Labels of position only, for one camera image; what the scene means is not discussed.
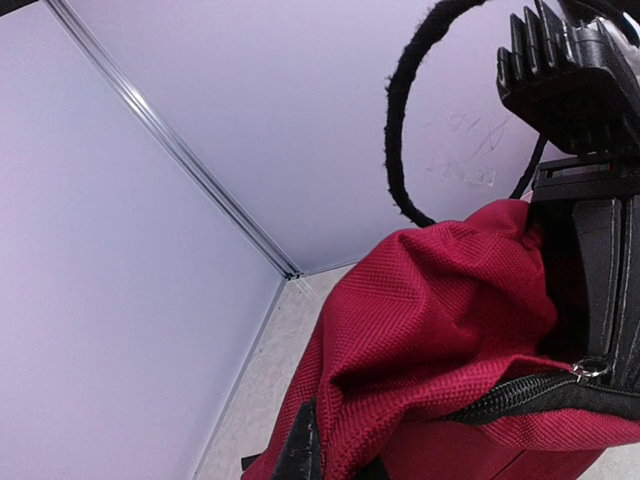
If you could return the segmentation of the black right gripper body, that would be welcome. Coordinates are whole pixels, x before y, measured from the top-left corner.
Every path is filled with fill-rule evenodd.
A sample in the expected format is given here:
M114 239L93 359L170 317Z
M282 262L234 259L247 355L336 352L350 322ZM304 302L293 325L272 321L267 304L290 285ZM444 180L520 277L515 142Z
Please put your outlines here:
M578 256L588 337L578 371L639 387L639 158L592 154L537 167L532 218L554 252Z

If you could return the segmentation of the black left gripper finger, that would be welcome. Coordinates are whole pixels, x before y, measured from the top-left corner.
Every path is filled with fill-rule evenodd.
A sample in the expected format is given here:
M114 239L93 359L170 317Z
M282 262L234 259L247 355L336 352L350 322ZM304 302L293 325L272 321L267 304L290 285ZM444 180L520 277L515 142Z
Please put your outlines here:
M315 399L300 406L271 479L320 479L320 434Z

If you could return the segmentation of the red student backpack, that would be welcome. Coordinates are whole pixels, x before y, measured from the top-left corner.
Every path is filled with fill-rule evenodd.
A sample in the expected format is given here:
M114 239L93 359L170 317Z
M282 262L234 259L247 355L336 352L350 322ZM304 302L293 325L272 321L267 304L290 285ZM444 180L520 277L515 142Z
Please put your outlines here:
M265 451L316 400L320 479L574 479L639 439L639 399L579 380L583 345L529 206L396 232L329 294Z

